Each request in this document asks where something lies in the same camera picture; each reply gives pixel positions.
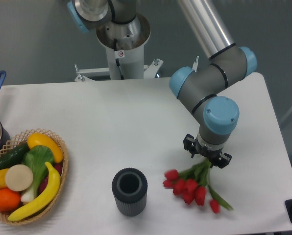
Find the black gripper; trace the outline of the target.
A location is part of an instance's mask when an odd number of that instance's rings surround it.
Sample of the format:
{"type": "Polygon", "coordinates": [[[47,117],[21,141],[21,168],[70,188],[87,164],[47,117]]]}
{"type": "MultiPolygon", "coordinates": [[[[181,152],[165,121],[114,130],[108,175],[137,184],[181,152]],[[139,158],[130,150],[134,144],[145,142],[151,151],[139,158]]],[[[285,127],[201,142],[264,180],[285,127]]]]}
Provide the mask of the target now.
{"type": "Polygon", "coordinates": [[[222,153],[223,144],[207,145],[205,143],[200,143],[190,134],[187,134],[183,139],[183,146],[184,149],[191,154],[191,158],[199,154],[207,158],[213,166],[221,169],[228,166],[232,159],[230,154],[222,153]]]}

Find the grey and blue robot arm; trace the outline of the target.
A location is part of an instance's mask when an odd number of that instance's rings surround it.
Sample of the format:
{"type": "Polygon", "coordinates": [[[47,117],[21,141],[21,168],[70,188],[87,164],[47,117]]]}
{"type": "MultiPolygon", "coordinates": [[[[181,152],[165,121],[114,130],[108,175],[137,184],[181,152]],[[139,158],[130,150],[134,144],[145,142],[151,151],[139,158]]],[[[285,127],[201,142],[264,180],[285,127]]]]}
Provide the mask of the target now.
{"type": "MultiPolygon", "coordinates": [[[[249,48],[236,46],[211,1],[181,0],[179,5],[210,61],[202,70],[182,67],[169,81],[172,93],[199,123],[197,136],[187,135],[183,145],[224,168],[232,157],[223,147],[237,125],[239,108],[219,94],[255,72],[257,59],[249,48]]],[[[81,31],[96,31],[112,80],[146,77],[144,46],[150,26],[134,0],[71,0],[67,8],[81,31]]]]}

